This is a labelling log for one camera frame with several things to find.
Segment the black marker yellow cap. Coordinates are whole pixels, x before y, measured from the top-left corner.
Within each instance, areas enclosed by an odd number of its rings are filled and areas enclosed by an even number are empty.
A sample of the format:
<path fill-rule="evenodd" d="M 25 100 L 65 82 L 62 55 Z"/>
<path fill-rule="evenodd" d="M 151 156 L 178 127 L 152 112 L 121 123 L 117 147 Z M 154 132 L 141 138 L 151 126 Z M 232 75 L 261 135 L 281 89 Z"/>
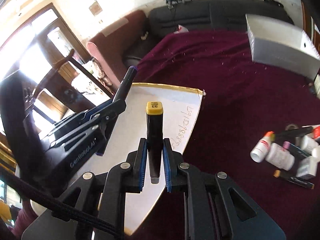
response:
<path fill-rule="evenodd" d="M 163 106 L 161 102 L 149 101 L 147 103 L 146 121 L 150 180 L 152 184 L 158 184 L 163 149 Z"/>

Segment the white bottle orange cap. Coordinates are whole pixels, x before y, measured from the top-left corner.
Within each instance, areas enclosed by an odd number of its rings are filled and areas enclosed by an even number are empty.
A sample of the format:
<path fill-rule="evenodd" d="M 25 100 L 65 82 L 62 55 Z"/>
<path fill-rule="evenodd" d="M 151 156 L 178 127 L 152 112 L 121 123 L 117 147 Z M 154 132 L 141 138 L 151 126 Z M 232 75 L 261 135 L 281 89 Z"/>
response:
<path fill-rule="evenodd" d="M 274 141 L 275 134 L 273 131 L 267 132 L 255 145 L 250 152 L 250 157 L 256 163 L 262 162 L 268 154 L 271 144 Z"/>

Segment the white pill bottle red label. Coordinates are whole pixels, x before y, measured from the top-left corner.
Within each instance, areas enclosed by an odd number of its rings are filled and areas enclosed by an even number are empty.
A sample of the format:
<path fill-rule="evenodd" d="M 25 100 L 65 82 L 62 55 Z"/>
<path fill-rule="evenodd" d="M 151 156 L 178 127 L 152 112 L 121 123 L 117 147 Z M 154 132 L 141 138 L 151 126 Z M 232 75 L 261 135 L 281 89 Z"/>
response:
<path fill-rule="evenodd" d="M 289 171 L 294 163 L 295 157 L 285 148 L 273 142 L 265 160 L 275 167 Z"/>

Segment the black marker purple cap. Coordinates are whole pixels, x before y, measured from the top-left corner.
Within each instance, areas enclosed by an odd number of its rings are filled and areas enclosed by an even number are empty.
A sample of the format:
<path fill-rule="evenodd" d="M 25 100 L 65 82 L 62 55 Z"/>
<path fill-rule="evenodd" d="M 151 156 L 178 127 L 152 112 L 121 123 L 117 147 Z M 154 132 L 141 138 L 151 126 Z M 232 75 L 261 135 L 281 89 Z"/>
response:
<path fill-rule="evenodd" d="M 138 70 L 137 70 L 136 66 L 130 66 L 128 68 L 123 80 L 120 83 L 118 90 L 116 91 L 116 94 L 113 98 L 113 102 L 115 102 L 119 99 L 121 99 L 121 100 L 126 99 L 137 72 L 138 72 Z"/>

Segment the black marker olive cap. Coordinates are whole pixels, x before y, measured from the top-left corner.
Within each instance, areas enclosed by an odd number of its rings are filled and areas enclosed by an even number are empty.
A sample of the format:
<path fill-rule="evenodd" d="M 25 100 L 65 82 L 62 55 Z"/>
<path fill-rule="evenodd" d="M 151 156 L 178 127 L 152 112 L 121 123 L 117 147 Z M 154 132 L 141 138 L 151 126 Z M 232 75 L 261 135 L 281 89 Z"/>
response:
<path fill-rule="evenodd" d="M 290 183 L 293 183 L 295 185 L 301 186 L 301 187 L 306 188 L 306 189 L 311 189 L 311 190 L 314 189 L 314 184 L 313 183 L 311 183 L 311 182 L 309 182 L 307 180 L 295 177 L 295 176 L 291 175 L 290 173 L 287 173 L 286 171 L 275 170 L 273 176 L 275 178 L 280 178 L 282 180 L 288 181 Z"/>

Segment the black marker pink cap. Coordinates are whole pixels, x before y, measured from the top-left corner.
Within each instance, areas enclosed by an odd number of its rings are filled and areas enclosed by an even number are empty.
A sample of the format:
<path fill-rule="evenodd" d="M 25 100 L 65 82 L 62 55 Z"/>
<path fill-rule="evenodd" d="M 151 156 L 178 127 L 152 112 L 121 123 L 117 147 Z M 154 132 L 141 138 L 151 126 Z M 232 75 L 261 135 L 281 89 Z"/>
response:
<path fill-rule="evenodd" d="M 283 148 L 288 150 L 298 160 L 303 160 L 310 157 L 309 153 L 305 152 L 304 150 L 301 150 L 299 147 L 297 147 L 289 141 L 285 141 L 283 143 Z"/>

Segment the small red white box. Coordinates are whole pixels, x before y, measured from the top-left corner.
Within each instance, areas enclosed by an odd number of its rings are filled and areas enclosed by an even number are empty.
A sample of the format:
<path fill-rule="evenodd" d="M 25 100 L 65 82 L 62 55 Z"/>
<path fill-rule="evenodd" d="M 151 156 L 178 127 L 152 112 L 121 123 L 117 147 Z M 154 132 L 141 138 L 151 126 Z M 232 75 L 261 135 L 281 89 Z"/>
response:
<path fill-rule="evenodd" d="M 320 139 L 320 126 L 317 126 L 313 130 L 313 139 L 319 140 Z"/>

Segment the dark wooden chair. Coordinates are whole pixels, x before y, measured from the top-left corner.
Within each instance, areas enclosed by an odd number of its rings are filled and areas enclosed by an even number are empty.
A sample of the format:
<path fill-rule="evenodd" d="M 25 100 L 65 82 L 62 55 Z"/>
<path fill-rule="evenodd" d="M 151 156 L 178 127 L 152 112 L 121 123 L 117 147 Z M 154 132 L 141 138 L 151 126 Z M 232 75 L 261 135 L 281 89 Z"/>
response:
<path fill-rule="evenodd" d="M 90 109 L 112 94 L 85 66 L 77 67 L 64 61 L 56 49 L 46 50 L 38 45 L 28 49 L 21 63 L 26 104 L 50 123 L 70 113 Z"/>

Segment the white tray gold rim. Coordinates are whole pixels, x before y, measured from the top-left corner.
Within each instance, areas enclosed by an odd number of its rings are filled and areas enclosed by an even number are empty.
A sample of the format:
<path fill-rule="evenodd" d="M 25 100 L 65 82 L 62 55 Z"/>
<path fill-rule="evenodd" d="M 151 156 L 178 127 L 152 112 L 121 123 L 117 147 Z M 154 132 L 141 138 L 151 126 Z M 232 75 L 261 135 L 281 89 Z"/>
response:
<path fill-rule="evenodd" d="M 47 207 L 23 239 L 123 239 L 125 216 L 146 216 L 163 189 L 185 195 L 187 239 L 213 238 L 202 172 L 182 157 L 202 97 L 196 88 L 134 83 L 105 156 L 59 198 L 80 217 Z"/>

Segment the maroon velvet bedspread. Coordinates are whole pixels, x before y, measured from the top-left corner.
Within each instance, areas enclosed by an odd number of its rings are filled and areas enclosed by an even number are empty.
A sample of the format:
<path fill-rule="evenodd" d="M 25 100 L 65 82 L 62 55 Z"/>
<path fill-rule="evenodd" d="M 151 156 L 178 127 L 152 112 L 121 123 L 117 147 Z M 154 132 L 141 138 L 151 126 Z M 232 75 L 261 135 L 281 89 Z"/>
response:
<path fill-rule="evenodd" d="M 246 33 L 207 30 L 167 35 L 140 61 L 135 81 L 205 91 L 185 161 L 226 172 L 288 239 L 319 239 L 319 178 L 305 189 L 249 155 L 268 131 L 319 124 L 319 99 L 304 77 L 253 62 Z"/>

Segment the white medicine box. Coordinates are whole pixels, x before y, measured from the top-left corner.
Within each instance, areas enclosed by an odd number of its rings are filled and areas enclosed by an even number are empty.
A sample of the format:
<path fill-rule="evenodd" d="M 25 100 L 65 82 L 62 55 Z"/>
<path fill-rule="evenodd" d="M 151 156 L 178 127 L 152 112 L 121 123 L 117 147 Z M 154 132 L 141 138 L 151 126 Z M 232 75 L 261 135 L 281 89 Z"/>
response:
<path fill-rule="evenodd" d="M 296 177 L 309 180 L 315 178 L 317 173 L 318 161 L 313 156 L 303 159 L 298 167 Z"/>

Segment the silver shoe box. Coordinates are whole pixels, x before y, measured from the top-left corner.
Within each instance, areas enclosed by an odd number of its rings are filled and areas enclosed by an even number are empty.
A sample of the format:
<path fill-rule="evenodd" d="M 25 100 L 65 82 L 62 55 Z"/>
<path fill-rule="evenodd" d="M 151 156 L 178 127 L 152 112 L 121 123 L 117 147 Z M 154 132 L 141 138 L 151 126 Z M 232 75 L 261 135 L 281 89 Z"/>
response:
<path fill-rule="evenodd" d="M 284 68 L 314 80 L 319 53 L 303 29 L 260 15 L 246 15 L 253 62 Z"/>

